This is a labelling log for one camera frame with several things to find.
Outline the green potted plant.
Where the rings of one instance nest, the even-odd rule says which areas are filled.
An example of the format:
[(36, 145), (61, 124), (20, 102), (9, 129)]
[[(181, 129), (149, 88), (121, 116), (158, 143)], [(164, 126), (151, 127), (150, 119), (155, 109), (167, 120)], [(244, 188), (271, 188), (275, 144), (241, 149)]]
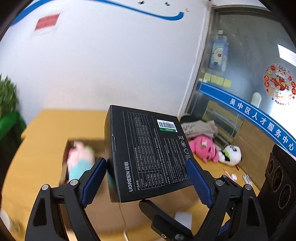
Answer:
[(0, 83), (0, 105), (1, 105), (1, 118), (10, 113), (16, 111), (18, 108), (18, 97), (16, 95), (16, 84), (6, 76), (2, 78)]

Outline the black Ugreen box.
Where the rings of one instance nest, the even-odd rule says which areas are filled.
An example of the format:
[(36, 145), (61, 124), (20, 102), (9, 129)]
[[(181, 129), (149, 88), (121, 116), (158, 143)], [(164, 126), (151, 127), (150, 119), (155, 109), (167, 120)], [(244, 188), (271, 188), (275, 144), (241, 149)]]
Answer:
[(193, 154), (176, 116), (111, 105), (104, 125), (111, 202), (132, 202), (191, 185)]

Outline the white blister pack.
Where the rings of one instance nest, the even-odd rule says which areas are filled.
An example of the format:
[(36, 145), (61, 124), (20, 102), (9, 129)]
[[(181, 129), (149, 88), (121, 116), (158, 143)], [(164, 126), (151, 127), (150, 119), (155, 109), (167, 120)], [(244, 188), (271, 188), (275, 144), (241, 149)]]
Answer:
[(251, 179), (250, 179), (250, 177), (249, 177), (248, 174), (244, 174), (244, 175), (242, 176), (242, 178), (243, 178), (243, 180), (245, 181), (246, 184), (248, 184), (248, 185), (250, 185), (250, 186), (253, 186), (253, 183), (252, 183), (252, 181), (251, 181)]

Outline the red wall sign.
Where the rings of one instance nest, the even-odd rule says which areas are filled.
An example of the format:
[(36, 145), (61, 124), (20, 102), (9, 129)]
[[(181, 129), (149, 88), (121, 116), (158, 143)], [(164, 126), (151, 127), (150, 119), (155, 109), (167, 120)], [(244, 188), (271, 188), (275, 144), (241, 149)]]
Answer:
[(61, 13), (44, 16), (37, 21), (34, 34), (44, 35), (55, 31), (58, 28), (58, 20)]

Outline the green plant tray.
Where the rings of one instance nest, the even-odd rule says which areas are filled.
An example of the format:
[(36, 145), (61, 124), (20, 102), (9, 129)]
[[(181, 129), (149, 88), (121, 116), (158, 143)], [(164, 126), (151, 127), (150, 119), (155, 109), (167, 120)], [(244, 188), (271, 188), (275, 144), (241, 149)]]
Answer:
[(2, 140), (11, 130), (15, 130), (17, 139), (22, 141), (21, 134), (26, 127), (27, 125), (21, 114), (18, 111), (11, 111), (1, 118), (0, 139)]

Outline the grey folded cloth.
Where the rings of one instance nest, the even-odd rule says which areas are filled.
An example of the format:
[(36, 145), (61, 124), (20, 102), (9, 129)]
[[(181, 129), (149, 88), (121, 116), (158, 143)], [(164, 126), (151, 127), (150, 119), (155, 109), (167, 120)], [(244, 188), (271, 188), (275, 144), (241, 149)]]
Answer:
[(203, 121), (195, 116), (184, 115), (180, 118), (180, 124), (188, 140), (199, 135), (214, 138), (218, 134), (218, 128), (213, 120)]

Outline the white panda plush toy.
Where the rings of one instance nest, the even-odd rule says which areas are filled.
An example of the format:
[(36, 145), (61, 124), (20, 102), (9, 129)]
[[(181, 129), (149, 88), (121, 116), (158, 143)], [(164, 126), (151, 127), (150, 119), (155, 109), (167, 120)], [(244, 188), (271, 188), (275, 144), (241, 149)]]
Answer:
[(241, 150), (238, 146), (228, 145), (219, 151), (219, 162), (228, 166), (236, 166), (242, 161)]

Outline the pink green plush doll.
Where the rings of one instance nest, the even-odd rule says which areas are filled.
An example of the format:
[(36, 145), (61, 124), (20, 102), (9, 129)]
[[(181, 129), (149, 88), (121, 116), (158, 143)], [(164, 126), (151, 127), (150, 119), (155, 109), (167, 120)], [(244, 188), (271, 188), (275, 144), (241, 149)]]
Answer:
[(67, 158), (68, 181), (80, 179), (95, 163), (95, 150), (81, 141), (74, 141)]

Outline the brown cardboard box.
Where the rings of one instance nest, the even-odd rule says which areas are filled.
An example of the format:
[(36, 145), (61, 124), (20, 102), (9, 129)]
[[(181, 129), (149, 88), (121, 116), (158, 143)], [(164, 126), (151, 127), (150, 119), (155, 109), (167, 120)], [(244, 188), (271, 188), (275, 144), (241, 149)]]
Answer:
[[(174, 215), (177, 211), (188, 210), (198, 196), (193, 186), (189, 186), (150, 200), (166, 213)], [(138, 204), (138, 201), (112, 203), (105, 176), (92, 204), (86, 207), (86, 214), (101, 239), (110, 239), (126, 231), (129, 240), (162, 240), (151, 229), (151, 221)]]

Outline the pink plush toy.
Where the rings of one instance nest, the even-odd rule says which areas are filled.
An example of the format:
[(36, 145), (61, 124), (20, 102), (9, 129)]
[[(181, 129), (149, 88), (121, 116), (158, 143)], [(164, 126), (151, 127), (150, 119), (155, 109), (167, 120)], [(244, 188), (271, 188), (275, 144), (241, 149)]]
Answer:
[(189, 141), (191, 151), (203, 162), (219, 161), (218, 149), (213, 143), (213, 139), (205, 135), (198, 135)]

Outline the small white eraser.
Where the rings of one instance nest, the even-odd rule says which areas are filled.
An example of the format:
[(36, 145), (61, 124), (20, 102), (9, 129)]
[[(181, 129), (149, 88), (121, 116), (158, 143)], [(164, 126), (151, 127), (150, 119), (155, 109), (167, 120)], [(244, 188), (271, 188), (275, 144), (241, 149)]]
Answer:
[(231, 178), (232, 178), (233, 181), (236, 181), (237, 180), (236, 174), (231, 174)]

